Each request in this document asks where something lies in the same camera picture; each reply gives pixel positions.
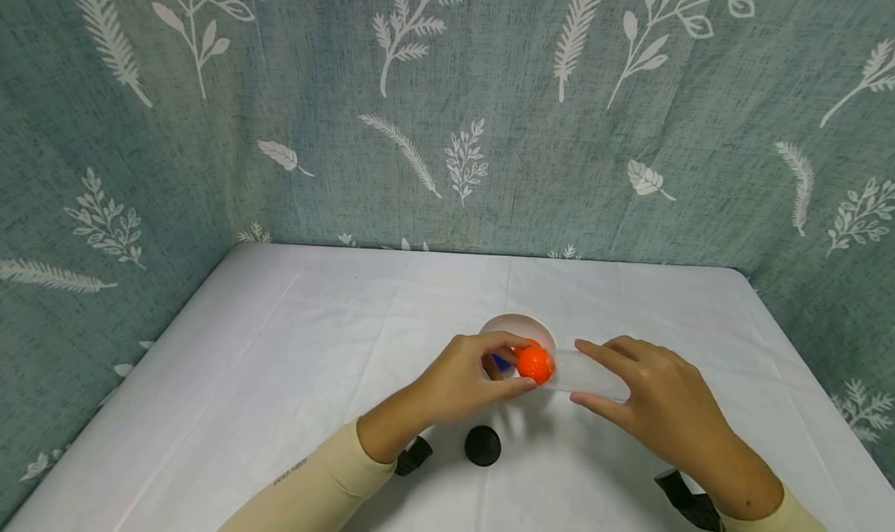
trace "green curtain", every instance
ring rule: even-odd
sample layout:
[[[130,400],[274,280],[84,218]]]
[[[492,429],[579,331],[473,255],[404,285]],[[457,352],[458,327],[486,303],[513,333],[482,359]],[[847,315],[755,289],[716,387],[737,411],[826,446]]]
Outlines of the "green curtain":
[[[895,481],[893,1],[0,0],[0,521],[267,240],[739,269]]]

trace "right hand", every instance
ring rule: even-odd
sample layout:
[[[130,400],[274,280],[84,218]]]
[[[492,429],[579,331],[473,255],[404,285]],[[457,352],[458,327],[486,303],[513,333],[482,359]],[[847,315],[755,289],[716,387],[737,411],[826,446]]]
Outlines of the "right hand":
[[[699,369],[670,349],[628,336],[602,346],[578,339],[575,346],[622,378],[631,397],[619,403],[573,392],[572,402],[612,421],[690,475],[735,519],[764,519],[781,506],[783,485],[731,430]]]

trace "beige sleeve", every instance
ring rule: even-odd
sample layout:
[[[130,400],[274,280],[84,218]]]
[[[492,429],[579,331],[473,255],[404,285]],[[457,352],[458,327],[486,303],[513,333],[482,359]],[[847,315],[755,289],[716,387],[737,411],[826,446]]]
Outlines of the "beige sleeve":
[[[761,520],[736,520],[724,513],[722,516],[722,530],[724,532],[826,532],[826,527],[820,524],[814,515],[808,513],[799,499],[789,491],[789,487],[783,485],[783,503],[776,513]]]
[[[394,462],[367,456],[354,420],[249,499],[220,532],[339,530],[394,470]]]

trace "blue object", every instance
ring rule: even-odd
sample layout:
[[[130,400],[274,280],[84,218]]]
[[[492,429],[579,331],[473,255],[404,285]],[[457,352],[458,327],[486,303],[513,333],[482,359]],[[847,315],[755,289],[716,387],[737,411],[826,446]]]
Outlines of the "blue object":
[[[491,356],[494,357],[494,362],[498,363],[498,368],[500,369],[501,373],[506,371],[506,369],[509,369],[512,367],[512,365],[510,365],[510,363],[504,361],[501,356],[494,355],[494,354],[491,354]]]

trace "white bowl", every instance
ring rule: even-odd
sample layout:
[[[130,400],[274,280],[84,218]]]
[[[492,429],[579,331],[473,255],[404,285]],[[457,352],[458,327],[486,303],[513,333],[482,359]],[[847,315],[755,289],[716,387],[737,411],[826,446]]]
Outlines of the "white bowl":
[[[498,315],[485,322],[482,331],[479,333],[498,331],[510,332],[522,338],[535,339],[551,354],[557,350],[557,342],[553,339],[553,334],[547,330],[547,327],[541,321],[531,316],[519,315],[518,313]]]

